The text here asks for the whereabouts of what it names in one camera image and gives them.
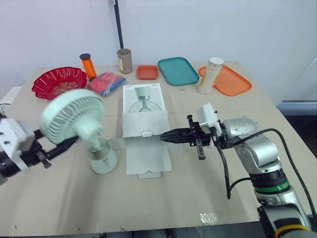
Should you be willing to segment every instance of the glass jar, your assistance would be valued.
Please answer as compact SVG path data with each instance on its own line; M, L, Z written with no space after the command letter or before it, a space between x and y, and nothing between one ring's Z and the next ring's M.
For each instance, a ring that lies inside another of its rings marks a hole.
M209 94L213 87L218 74L223 66L223 59L219 57L211 57L207 63L206 71L200 81L198 91L201 94Z

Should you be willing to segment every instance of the wooden table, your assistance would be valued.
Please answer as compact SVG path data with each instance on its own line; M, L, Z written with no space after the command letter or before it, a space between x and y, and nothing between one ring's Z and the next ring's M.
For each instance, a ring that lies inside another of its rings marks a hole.
M227 97L215 89L209 95L198 93L198 84L174 87L162 76L161 84L171 128L187 127L186 116L204 103L210 102L221 120L249 116L262 128L274 127L282 132L294 161L317 201L315 180L317 160L301 138L279 112L268 96L253 81L237 61L226 64L252 82L252 89L236 97ZM195 69L203 63L193 63ZM25 83L7 116L26 121L38 129L40 115L49 103L31 92L33 81L51 68L40 68ZM118 66L97 66L98 73L119 73ZM126 84L143 84L153 81L136 79L135 71L123 75ZM103 100L106 117L103 121L104 137L122 136L122 88ZM307 213L309 206L283 149L279 138L268 133L277 145L290 183L295 187ZM53 147L41 139L43 147ZM247 176L233 149L224 151L231 182ZM37 165L29 174L19 173L0 187L0 235L64 235L125 230L162 229L200 226L200 214L214 218L212 224L240 223L258 220L258 203L251 183L237 185L231 200L226 199L223 166L215 149L205 149L207 159L199 161L196 148L186 153L170 153L173 170L162 177L138 179L127 176L125 151L117 151L118 165L111 173L97 175L90 169L86 145L79 143L52 160L53 166L44 169Z

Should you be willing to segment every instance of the teal tray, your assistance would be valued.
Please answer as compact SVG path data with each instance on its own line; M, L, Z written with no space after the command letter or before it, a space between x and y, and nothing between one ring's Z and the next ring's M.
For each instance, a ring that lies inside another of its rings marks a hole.
M196 83L199 76L191 64L183 57L162 59L158 67L165 80L173 86Z

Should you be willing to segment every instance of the small orange tray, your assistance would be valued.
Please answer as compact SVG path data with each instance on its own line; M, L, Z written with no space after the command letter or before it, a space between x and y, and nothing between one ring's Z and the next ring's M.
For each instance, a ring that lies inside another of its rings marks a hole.
M155 80L159 76L159 67L156 65L139 65L137 77L141 80Z
M199 75L203 76L206 71L206 66L199 69ZM226 96L237 96L248 92L252 88L252 84L239 75L237 72L224 65L217 76L214 88Z

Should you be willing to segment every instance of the white wall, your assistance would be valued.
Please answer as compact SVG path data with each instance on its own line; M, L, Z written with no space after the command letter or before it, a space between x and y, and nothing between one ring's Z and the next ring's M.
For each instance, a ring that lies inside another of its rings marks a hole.
M108 0L1 0L0 87L21 85L42 66L116 63L119 48Z
M317 101L317 60L295 81L285 95L284 100Z
M278 104L317 55L315 0L119 0L134 63L183 56L239 60ZM115 64L119 48L108 0L0 1L0 87L40 66Z

